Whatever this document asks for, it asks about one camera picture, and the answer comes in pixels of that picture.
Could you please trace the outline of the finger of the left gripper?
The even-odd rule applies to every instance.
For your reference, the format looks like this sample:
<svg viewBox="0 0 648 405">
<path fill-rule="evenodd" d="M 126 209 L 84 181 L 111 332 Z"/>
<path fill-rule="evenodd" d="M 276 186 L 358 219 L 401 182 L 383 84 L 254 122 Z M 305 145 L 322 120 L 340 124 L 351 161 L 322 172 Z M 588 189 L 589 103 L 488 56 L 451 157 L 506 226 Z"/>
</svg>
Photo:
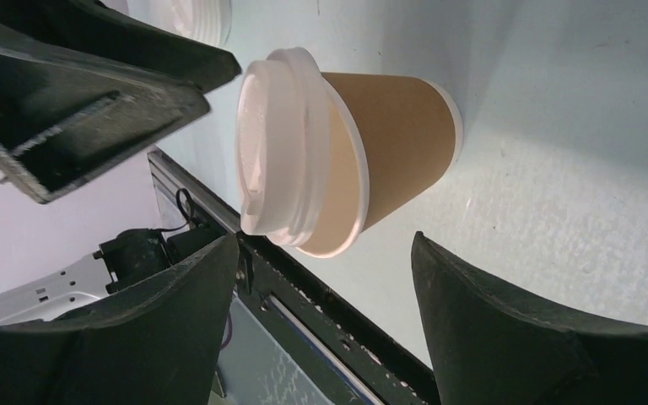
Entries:
<svg viewBox="0 0 648 405">
<path fill-rule="evenodd" d="M 195 84 L 0 23 L 0 171 L 47 204 L 209 112 Z"/>
<path fill-rule="evenodd" d="M 101 1 L 0 1 L 0 24 L 50 45 L 191 82 L 205 94 L 242 73 L 229 51 L 145 24 Z"/>
</svg>

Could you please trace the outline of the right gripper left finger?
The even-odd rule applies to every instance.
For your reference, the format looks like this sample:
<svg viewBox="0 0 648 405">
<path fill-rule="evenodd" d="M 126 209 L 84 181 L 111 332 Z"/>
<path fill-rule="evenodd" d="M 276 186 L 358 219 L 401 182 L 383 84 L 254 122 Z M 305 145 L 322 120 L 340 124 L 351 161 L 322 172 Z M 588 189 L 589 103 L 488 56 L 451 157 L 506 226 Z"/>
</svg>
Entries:
<svg viewBox="0 0 648 405">
<path fill-rule="evenodd" d="M 219 238 L 52 321 L 0 327 L 0 404 L 205 404 L 240 249 Z"/>
</svg>

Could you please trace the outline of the brown paper coffee cup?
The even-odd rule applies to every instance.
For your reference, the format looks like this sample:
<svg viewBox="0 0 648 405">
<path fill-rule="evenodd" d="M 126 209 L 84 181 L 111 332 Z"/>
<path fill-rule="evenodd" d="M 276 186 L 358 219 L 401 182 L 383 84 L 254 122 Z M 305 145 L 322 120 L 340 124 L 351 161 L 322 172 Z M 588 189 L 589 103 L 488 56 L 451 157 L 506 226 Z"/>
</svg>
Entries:
<svg viewBox="0 0 648 405">
<path fill-rule="evenodd" d="M 428 80 L 322 77 L 329 96 L 331 172 L 312 235 L 297 249 L 331 258 L 451 168 L 462 148 L 463 124 L 452 96 Z"/>
</svg>

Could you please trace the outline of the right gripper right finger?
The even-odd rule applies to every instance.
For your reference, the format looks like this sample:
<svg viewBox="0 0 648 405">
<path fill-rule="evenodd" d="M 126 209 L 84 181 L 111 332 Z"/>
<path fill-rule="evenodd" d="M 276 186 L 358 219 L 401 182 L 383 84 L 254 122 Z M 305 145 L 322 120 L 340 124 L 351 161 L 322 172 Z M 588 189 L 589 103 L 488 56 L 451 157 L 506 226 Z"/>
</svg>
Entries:
<svg viewBox="0 0 648 405">
<path fill-rule="evenodd" d="M 543 298 L 422 232 L 411 266 L 444 404 L 648 404 L 648 326 Z"/>
</svg>

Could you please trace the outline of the white plastic cup lid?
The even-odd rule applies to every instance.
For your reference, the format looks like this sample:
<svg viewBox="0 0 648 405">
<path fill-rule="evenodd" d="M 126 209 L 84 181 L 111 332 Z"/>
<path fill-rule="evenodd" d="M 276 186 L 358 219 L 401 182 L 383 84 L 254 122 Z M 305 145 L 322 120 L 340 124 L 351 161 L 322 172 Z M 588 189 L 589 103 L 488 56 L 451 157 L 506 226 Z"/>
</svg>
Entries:
<svg viewBox="0 0 648 405">
<path fill-rule="evenodd" d="M 278 246 L 310 239 L 330 175 L 330 108 L 314 57 L 302 47 L 255 60 L 236 119 L 240 227 Z"/>
</svg>

